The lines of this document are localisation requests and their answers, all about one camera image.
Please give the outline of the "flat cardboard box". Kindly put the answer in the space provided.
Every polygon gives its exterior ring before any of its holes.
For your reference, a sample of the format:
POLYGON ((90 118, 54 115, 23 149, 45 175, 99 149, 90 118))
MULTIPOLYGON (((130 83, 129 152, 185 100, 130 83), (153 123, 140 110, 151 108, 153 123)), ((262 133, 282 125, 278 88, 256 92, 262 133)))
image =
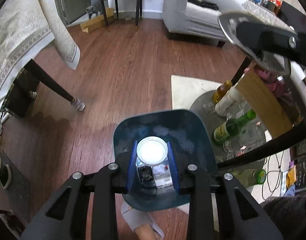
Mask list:
MULTIPOLYGON (((114 9, 106 8, 107 22, 112 23, 114 21, 114 9)), ((100 27, 105 26, 105 20, 103 15, 96 16, 82 24, 80 24, 81 31, 85 33, 90 33, 100 27)))

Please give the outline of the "black monitor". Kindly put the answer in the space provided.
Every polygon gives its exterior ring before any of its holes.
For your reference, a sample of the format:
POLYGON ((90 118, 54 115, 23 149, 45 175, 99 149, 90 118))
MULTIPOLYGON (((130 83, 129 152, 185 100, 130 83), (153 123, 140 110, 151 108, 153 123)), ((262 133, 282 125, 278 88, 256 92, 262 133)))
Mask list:
POLYGON ((277 17, 297 32, 306 32, 306 16, 287 2, 282 2, 277 17))

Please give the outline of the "round grey marble table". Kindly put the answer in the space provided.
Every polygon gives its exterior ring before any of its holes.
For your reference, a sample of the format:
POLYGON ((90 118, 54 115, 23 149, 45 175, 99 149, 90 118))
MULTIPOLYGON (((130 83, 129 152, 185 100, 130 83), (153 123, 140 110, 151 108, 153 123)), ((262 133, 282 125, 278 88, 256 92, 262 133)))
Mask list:
POLYGON ((291 75, 290 61, 306 69, 306 33, 269 25, 243 12, 226 12, 218 22, 229 42, 246 55, 232 78, 234 85, 252 61, 279 75, 291 75))

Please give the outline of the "beige floor mat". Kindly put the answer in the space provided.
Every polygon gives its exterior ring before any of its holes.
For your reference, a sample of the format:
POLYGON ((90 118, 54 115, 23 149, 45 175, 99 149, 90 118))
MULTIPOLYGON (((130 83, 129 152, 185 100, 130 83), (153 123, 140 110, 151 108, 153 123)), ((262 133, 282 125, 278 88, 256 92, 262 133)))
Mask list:
POLYGON ((216 90, 220 83, 193 77, 171 76, 171 99, 173 109, 190 109, 202 94, 216 90))

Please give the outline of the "white SD card packaging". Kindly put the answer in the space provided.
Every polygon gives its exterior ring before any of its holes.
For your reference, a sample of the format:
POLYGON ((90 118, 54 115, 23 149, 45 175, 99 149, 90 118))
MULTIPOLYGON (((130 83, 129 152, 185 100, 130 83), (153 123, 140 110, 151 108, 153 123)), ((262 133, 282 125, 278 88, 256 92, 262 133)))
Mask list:
POLYGON ((168 165, 152 167, 152 175, 157 189, 162 189, 173 185, 168 165))

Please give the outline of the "green glass bottle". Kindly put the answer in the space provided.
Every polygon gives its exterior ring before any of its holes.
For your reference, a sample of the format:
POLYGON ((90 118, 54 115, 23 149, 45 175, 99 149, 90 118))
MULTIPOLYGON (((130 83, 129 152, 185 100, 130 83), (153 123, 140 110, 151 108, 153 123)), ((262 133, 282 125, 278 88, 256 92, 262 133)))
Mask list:
POLYGON ((241 129, 256 117, 256 112, 250 109, 237 119, 227 119, 223 124, 214 129, 212 133, 212 141, 214 144, 222 146, 224 142, 236 137, 240 133, 241 129))

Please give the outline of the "grey cat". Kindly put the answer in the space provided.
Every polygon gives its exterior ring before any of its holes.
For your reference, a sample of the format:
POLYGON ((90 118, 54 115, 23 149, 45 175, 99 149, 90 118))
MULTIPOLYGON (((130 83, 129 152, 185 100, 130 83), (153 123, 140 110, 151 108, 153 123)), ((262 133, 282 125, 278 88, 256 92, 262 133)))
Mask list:
POLYGON ((99 3, 96 3, 95 5, 88 6, 86 8, 86 12, 88 14, 88 19, 90 20, 93 14, 95 14, 97 17, 103 13, 103 10, 101 5, 99 3))

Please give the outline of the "dark wooden table leg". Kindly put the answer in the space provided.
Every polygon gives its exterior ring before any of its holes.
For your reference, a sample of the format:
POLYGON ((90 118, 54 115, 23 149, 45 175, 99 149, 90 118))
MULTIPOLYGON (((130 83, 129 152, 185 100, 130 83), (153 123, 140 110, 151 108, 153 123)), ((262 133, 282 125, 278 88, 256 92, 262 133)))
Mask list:
POLYGON ((25 66, 28 72, 30 72, 35 78, 42 82, 45 86, 50 88, 56 94, 69 101, 69 103, 79 111, 85 109, 85 104, 73 97, 69 92, 63 89, 50 75, 48 75, 34 60, 30 60, 25 66))

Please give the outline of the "amber liquid bottle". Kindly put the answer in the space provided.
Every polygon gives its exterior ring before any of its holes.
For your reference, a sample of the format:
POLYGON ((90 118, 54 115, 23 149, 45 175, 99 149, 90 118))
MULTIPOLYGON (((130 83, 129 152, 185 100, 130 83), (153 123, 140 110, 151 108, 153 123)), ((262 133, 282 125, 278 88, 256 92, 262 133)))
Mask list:
POLYGON ((232 81, 226 80, 222 85, 220 85, 212 96, 213 103, 218 103, 232 87, 232 81))

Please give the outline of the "fringed beige desk cloth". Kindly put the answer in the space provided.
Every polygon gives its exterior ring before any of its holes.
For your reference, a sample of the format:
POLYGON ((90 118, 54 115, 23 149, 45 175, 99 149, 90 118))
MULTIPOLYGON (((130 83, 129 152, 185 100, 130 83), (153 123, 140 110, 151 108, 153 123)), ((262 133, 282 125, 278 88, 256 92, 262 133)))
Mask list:
POLYGON ((265 24, 278 27, 281 29, 285 29, 292 33, 296 33, 296 31, 280 20, 273 12, 267 10, 266 8, 256 5, 251 1, 246 1, 242 4, 243 8, 248 11, 249 14, 257 18, 258 20, 264 22, 265 24))

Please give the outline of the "beige patterned tablecloth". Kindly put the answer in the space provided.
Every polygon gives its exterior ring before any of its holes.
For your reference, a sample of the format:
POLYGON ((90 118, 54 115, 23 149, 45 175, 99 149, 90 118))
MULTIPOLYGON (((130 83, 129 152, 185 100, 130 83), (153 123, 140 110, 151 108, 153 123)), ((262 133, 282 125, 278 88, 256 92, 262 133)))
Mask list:
POLYGON ((0 109, 19 72, 48 45, 77 68, 80 49, 51 0, 0 0, 0 109))

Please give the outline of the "dark teal trash bin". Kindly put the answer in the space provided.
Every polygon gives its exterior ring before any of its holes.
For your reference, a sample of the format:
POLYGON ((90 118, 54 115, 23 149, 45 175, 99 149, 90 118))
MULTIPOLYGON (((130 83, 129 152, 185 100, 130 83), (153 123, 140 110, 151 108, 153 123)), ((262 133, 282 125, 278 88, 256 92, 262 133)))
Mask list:
POLYGON ((217 174, 213 149, 202 120, 185 109, 134 116, 113 134, 114 155, 131 155, 124 200, 140 211, 158 211, 189 203, 178 194, 189 164, 217 174))

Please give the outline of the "white plastic lid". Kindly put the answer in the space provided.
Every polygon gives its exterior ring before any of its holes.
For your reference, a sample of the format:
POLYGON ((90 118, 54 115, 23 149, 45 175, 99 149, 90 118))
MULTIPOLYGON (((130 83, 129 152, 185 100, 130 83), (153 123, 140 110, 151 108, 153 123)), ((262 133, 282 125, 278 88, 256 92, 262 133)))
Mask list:
POLYGON ((159 137, 146 137, 137 145, 137 157, 148 166, 160 165, 166 159, 167 154, 167 143, 159 137))

